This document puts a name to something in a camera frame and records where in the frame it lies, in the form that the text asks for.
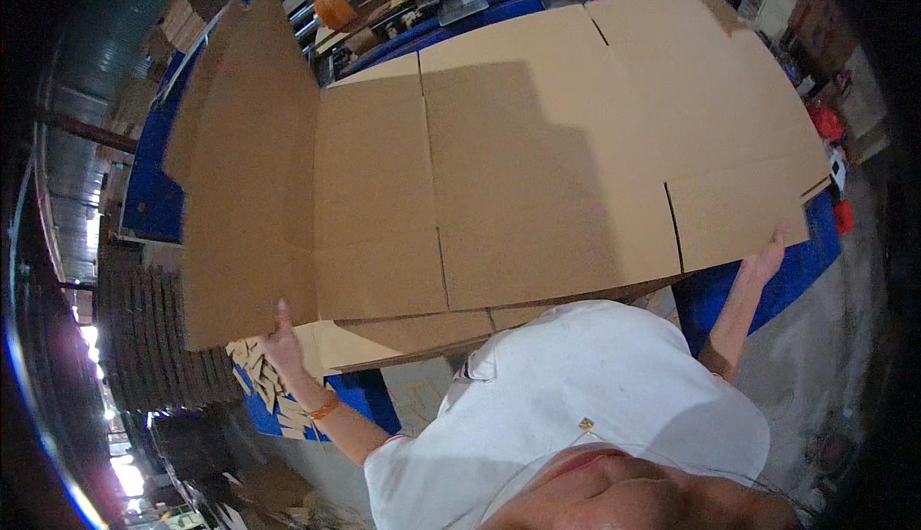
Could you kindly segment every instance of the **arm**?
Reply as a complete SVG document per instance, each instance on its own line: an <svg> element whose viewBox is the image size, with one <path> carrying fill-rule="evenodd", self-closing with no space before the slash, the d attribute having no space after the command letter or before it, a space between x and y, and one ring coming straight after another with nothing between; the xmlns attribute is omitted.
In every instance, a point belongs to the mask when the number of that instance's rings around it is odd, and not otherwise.
<svg viewBox="0 0 921 530"><path fill-rule="evenodd" d="M297 403L307 413L327 406L335 394L320 386L304 369L303 350L291 327L291 316L284 301L279 301L275 308L275 328L274 332L262 340L265 358L274 366ZM319 419L317 426L344 455L359 466L390 437L380 426L344 402Z"/></svg>
<svg viewBox="0 0 921 530"><path fill-rule="evenodd" d="M700 363L727 382L732 382L738 371L745 350L745 339L752 326L754 311L761 301L761 293L780 270L786 233L787 225L777 226L765 252L743 260L736 280L732 282L730 296L710 331L707 344L700 351Z"/></svg>

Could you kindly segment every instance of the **white t-shirt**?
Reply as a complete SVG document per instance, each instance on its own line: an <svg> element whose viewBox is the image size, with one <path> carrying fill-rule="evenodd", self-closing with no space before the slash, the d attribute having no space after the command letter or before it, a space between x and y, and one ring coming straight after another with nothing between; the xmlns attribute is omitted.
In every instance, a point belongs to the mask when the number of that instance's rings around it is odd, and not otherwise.
<svg viewBox="0 0 921 530"><path fill-rule="evenodd" d="M509 479L572 444L585 418L631 455L747 485L770 445L761 412L672 324L609 301L558 306L486 342L422 434L367 457L378 529L475 528Z"/></svg>

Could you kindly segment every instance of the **cardboard box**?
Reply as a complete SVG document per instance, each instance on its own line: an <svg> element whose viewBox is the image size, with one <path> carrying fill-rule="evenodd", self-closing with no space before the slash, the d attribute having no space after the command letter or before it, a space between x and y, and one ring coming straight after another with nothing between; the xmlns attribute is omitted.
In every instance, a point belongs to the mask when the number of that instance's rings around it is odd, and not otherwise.
<svg viewBox="0 0 921 530"><path fill-rule="evenodd" d="M303 333L326 368L407 360L741 259L780 220L808 237L821 140L757 36L701 0L538 12L322 90L281 0L228 17L165 165L189 348L271 331L285 296L337 321Z"/></svg>

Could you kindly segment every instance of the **red object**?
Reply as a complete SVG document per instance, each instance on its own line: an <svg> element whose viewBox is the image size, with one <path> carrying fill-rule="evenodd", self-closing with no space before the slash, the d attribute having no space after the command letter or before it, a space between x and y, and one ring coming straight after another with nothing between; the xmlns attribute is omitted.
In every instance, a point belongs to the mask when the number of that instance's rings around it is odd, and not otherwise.
<svg viewBox="0 0 921 530"><path fill-rule="evenodd" d="M835 230L839 235L846 235L854 230L854 207L850 200L842 200L832 207L835 213Z"/></svg>
<svg viewBox="0 0 921 530"><path fill-rule="evenodd" d="M845 136L845 127L830 106L823 104L822 101L816 101L806 105L806 111L809 113L809 118L812 119L812 124L815 125L815 130L823 139L838 142Z"/></svg>

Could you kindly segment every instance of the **orange wristband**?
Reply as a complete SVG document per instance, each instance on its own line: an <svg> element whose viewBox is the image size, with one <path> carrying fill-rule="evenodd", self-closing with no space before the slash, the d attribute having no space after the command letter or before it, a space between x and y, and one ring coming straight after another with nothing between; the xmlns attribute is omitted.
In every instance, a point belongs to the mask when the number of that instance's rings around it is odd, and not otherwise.
<svg viewBox="0 0 921 530"><path fill-rule="evenodd" d="M319 407L319 410L310 412L307 415L310 416L310 419L312 421L320 421L326 418L326 415L329 414L332 410L335 410L338 408L339 408L339 397L337 397L336 395L332 395L332 398L330 398L329 402Z"/></svg>

